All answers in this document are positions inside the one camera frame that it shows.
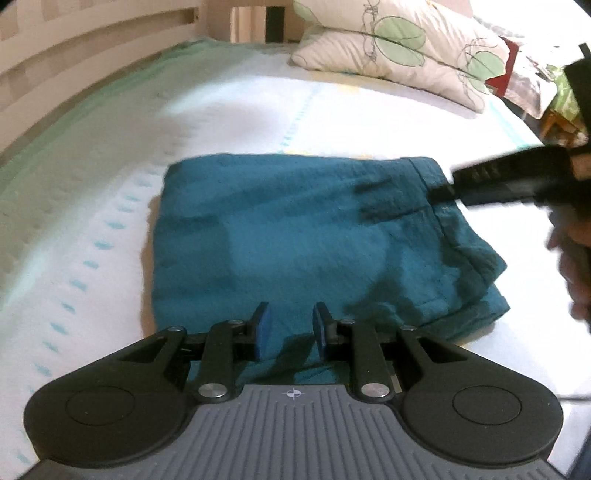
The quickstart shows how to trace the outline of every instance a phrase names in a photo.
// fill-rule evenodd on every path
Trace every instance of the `hand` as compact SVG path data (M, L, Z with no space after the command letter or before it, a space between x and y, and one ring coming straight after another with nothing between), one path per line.
M583 220L567 223L555 228L548 240L547 247L552 250L561 248L559 271L566 279L570 297L573 299L570 314L576 320L591 321L589 309L591 307L591 284L589 279L584 279L583 269L589 269L587 265L578 264L568 252L568 243L583 245L591 248L591 220Z

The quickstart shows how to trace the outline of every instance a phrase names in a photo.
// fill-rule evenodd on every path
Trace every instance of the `white bedsheet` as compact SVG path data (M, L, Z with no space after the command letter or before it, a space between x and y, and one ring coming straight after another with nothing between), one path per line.
M31 394L141 338L150 203L166 166L217 152L424 155L449 171L538 141L493 96L478 115L407 87L287 65L277 48L195 46L111 86L0 172L0 478L35 461ZM591 391L591 337L568 318L545 212L466 212L505 258L512 310L468 347L560 394ZM565 409L551 461L566 471L591 411Z

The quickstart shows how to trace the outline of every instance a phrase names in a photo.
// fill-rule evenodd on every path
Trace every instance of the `white bed frame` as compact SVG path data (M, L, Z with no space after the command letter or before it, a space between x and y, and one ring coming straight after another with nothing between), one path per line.
M201 36L264 41L264 7L291 3L16 0L0 15L0 166L81 96L142 61Z

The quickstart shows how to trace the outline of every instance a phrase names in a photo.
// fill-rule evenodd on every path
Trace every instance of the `teal towel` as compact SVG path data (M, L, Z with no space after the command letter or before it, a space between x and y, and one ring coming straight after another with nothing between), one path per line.
M335 318L407 324L458 340L508 310L505 269L455 205L430 158L360 161L211 155L170 167L154 229L152 303L159 329L207 332L272 311L264 360L239 384L344 381L319 362L312 308Z

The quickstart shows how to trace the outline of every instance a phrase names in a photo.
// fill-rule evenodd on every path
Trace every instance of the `black object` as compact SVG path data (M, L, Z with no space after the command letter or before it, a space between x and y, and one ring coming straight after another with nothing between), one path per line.
M517 151L460 168L452 176L453 184L430 192L432 203L460 200L466 206L511 202L585 205L591 200L591 173L589 179L575 177L571 152L558 145Z
M574 0L591 17L591 0Z
M265 43L283 43L285 31L285 7L267 7Z
M589 480L591 476L591 432L569 470L569 480Z
M268 312L171 327L41 388L24 420L42 460L22 480L563 478L545 462L563 420L552 393L411 326L380 333L319 303L321 356L349 363L349 390L235 391L233 365L260 358Z

